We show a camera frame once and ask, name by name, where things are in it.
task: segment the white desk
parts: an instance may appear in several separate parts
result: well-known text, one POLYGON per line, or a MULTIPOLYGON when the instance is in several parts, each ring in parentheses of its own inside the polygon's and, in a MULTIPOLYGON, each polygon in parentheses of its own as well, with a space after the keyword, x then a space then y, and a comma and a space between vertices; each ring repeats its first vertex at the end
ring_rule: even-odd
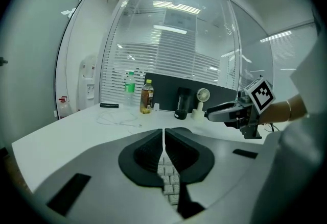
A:
POLYGON ((264 143, 269 134, 260 126, 262 139, 245 140, 239 130, 228 128, 222 122, 204 119, 203 123, 199 124, 192 120, 190 115, 185 120, 178 120, 173 112, 167 111, 141 114, 138 107, 132 109, 131 113, 137 116, 133 124, 142 125, 141 128, 103 125, 98 122, 102 122, 101 119, 99 120, 99 115, 104 112, 121 114, 124 109, 100 108, 99 105, 95 105, 50 124, 12 144, 18 167, 32 192, 49 175, 88 148, 138 132, 185 127, 193 133, 207 137, 258 144, 264 143))

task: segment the glass wall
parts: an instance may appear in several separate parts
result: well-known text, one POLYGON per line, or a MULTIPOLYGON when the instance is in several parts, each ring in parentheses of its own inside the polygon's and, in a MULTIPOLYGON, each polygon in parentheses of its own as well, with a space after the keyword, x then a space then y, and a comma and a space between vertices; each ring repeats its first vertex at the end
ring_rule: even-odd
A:
POLYGON ((228 0, 125 0, 111 28, 100 79, 100 101, 121 102, 135 71, 135 101, 147 72, 237 90, 239 48, 228 0))
POLYGON ((57 61, 58 107, 62 96, 68 97, 73 113, 94 105, 94 74, 82 74, 88 69, 85 63, 89 66, 96 65, 105 31, 118 2, 119 0, 83 0, 75 10, 61 41, 57 61))
POLYGON ((256 78, 263 76, 273 83, 273 63, 270 42, 263 28, 241 7, 231 3, 241 38, 240 87, 244 89, 256 78))

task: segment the small fan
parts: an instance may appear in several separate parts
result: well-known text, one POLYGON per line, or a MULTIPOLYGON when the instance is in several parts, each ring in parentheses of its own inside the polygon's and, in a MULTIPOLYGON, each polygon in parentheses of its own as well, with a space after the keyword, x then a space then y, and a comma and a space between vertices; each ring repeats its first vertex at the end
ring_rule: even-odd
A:
POLYGON ((210 98, 209 90, 205 88, 199 89, 198 92, 196 93, 196 98, 199 100, 198 108, 193 109, 191 117, 194 120, 202 121, 204 118, 204 111, 202 110, 203 103, 209 100, 210 98))

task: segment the black panel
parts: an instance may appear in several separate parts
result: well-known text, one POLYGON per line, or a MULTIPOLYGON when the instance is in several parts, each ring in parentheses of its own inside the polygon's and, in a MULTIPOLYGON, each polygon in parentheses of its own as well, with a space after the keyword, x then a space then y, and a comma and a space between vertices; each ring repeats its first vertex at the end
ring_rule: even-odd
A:
POLYGON ((209 100, 203 103, 204 111, 212 106, 234 101, 237 96, 237 92, 235 90, 227 89, 209 83, 192 81, 189 79, 182 79, 154 73, 147 73, 145 75, 145 81, 146 79, 152 80, 152 85, 154 88, 154 96, 152 103, 159 103, 160 109, 166 111, 176 110, 178 103, 179 87, 190 88, 192 90, 189 112, 192 112, 192 109, 197 108, 198 100, 196 98, 196 93, 201 88, 208 89, 210 92, 209 100))
POLYGON ((258 155, 258 153, 249 152, 249 151, 245 151, 245 150, 240 150, 239 148, 234 150, 233 153, 235 153, 237 155, 247 157, 247 158, 251 158, 251 159, 255 159, 257 157, 257 155, 258 155))
POLYGON ((65 216, 77 197, 80 195, 91 176, 77 173, 48 202, 47 206, 65 216))

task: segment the small white object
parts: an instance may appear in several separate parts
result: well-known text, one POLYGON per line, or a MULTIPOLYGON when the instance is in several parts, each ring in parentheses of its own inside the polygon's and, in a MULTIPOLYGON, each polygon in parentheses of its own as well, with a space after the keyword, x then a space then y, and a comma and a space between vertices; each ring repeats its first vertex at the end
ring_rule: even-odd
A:
POLYGON ((58 112, 60 119, 63 119, 73 113, 71 106, 69 105, 67 96, 62 96, 61 98, 59 98, 58 112))
POLYGON ((173 185, 174 194, 179 194, 179 185, 173 185))
POLYGON ((269 83, 263 77, 257 78, 251 84, 246 86, 244 92, 253 101, 259 115, 275 100, 275 96, 269 83))
POLYGON ((163 194, 173 195, 174 194, 173 185, 164 185, 163 194))
POLYGON ((175 168, 173 168, 173 171, 174 171, 174 175, 178 175, 179 176, 179 173, 178 173, 178 171, 175 168))
POLYGON ((158 163, 159 165, 163 165, 164 164, 164 158, 163 157, 160 157, 160 159, 159 159, 159 163, 158 163))
POLYGON ((169 159, 169 157, 163 158, 164 165, 173 165, 172 161, 169 159))
POLYGON ((204 118, 204 111, 203 103, 209 100, 210 92, 205 88, 201 88, 198 90, 196 94, 197 99, 199 100, 198 108, 192 110, 191 118, 196 121, 203 121, 204 118))
POLYGON ((179 195, 169 195, 169 202, 171 205, 177 205, 179 200, 179 195))
POLYGON ((169 176, 160 176, 163 180, 164 185, 170 185, 169 176))
POLYGON ((170 176, 170 184, 178 185, 179 184, 179 176, 170 176))
POLYGON ((174 175, 173 167, 165 167, 165 175, 166 176, 174 175))
POLYGON ((154 104, 154 106, 153 106, 153 110, 154 110, 155 112, 158 112, 158 111, 159 111, 159 104, 154 104))
POLYGON ((157 173, 158 173, 159 176, 163 176, 165 174, 164 168, 158 167, 157 173))

